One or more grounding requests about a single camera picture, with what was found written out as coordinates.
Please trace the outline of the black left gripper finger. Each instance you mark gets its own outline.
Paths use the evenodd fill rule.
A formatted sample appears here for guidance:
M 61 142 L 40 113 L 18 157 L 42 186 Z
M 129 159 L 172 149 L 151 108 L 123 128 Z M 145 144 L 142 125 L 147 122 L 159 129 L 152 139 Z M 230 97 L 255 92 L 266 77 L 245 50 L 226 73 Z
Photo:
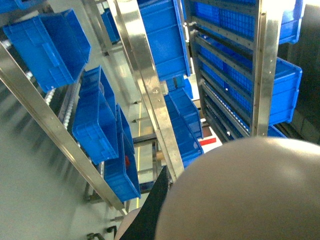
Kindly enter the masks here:
M 163 167 L 141 208 L 131 211 L 131 222 L 121 240 L 154 240 L 163 203 L 169 192 L 167 167 Z

